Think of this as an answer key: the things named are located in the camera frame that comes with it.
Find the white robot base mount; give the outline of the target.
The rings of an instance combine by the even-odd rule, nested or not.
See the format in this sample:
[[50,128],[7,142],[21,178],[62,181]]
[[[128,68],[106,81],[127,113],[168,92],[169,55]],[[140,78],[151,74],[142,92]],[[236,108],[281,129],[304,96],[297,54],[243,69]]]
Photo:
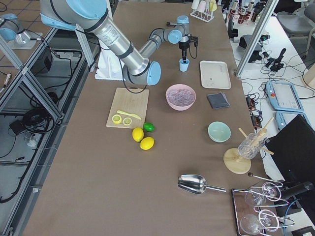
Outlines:
[[102,46],[95,79],[122,81],[122,66],[124,66],[124,63],[121,63],[119,58],[110,49]]

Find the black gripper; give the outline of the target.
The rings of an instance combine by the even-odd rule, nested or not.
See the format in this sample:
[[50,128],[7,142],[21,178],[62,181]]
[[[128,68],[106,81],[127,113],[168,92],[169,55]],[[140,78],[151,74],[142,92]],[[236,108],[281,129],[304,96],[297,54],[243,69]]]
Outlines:
[[179,48],[182,50],[182,60],[187,61],[187,49],[189,48],[189,41],[179,42]]

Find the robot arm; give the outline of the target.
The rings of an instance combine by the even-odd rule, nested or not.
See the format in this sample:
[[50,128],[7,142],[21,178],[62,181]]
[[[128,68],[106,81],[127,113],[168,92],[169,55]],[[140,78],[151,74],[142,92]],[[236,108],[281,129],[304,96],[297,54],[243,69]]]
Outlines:
[[183,60],[189,45],[189,18],[177,17],[173,28],[155,29],[140,50],[122,33],[109,17],[104,0],[42,0],[42,22],[62,30],[75,30],[80,25],[86,33],[93,33],[124,63],[123,78],[132,84],[156,85],[161,78],[161,66],[149,57],[163,42],[179,44]]
[[0,35],[6,42],[13,40],[18,45],[26,45],[31,40],[30,34],[13,13],[0,16]]

